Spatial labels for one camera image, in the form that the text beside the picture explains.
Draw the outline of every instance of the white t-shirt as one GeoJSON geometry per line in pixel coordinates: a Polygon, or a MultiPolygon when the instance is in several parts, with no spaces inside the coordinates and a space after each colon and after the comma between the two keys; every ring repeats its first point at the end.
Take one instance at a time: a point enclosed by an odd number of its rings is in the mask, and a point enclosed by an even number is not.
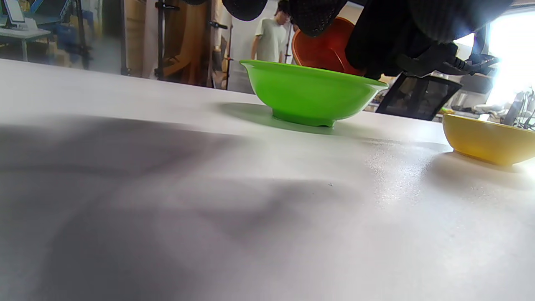
{"type": "Polygon", "coordinates": [[[258,42],[256,59],[266,62],[279,62],[280,53],[284,51],[286,28],[274,19],[262,19],[256,28],[256,36],[262,36],[258,42]]]}

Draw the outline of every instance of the floor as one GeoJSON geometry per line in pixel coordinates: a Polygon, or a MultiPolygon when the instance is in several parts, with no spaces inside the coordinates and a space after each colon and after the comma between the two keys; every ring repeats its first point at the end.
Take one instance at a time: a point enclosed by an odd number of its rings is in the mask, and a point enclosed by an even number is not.
{"type": "MultiPolygon", "coordinates": [[[[121,42],[113,37],[102,37],[91,43],[89,69],[104,73],[121,74],[121,42]]],[[[82,68],[78,60],[73,67],[82,68]]]]}

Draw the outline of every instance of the green bowl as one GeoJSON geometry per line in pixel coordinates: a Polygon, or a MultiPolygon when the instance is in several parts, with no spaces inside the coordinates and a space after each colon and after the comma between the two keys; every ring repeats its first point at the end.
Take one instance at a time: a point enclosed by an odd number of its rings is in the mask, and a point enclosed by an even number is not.
{"type": "Polygon", "coordinates": [[[311,126],[333,126],[388,88],[380,81],[329,70],[249,60],[240,64],[275,118],[311,126]]]}

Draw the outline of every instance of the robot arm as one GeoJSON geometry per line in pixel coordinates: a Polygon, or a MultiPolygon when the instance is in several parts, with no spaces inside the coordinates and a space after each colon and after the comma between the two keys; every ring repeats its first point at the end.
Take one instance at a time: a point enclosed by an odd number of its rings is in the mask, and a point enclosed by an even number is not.
{"type": "Polygon", "coordinates": [[[434,70],[464,75],[490,71],[498,59],[482,55],[485,26],[513,0],[371,0],[346,48],[350,64],[366,77],[401,71],[423,77],[434,70]],[[455,55],[454,40],[476,32],[471,60],[455,55]]]}

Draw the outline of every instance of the yellow bowl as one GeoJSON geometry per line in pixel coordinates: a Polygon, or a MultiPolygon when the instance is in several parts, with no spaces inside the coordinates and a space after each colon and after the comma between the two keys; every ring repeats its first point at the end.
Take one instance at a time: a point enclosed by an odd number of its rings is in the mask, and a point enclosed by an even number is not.
{"type": "Polygon", "coordinates": [[[502,166],[535,157],[533,131],[455,115],[444,115],[442,126],[449,144],[468,157],[502,166]]]}

